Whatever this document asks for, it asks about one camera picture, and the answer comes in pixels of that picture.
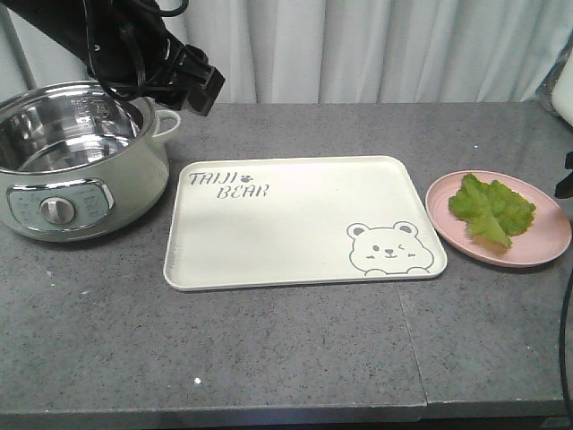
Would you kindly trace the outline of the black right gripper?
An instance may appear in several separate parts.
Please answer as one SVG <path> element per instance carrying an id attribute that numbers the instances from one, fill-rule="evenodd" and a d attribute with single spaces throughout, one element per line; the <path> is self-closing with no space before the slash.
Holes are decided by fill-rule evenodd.
<path id="1" fill-rule="evenodd" d="M 573 152 L 569 152 L 565 158 L 565 169 L 569 174 L 555 186 L 554 196 L 558 199 L 568 199 L 573 196 Z"/>

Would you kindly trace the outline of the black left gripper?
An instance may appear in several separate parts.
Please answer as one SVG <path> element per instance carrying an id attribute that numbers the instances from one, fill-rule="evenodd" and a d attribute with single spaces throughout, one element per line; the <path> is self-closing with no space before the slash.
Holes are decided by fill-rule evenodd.
<path id="1" fill-rule="evenodd" d="M 142 94 L 175 111 L 207 116 L 225 83 L 201 49 L 185 45 L 168 30 L 137 37 L 144 62 Z"/>

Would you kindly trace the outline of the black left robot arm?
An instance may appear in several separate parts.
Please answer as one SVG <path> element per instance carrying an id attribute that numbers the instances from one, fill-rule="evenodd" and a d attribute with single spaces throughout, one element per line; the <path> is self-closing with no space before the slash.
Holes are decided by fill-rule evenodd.
<path id="1" fill-rule="evenodd" d="M 9 10 L 79 58 L 113 99 L 151 98 L 175 111 L 206 116 L 225 78 L 203 50 L 184 44 L 164 20 L 182 14 L 181 2 L 6 1 Z"/>

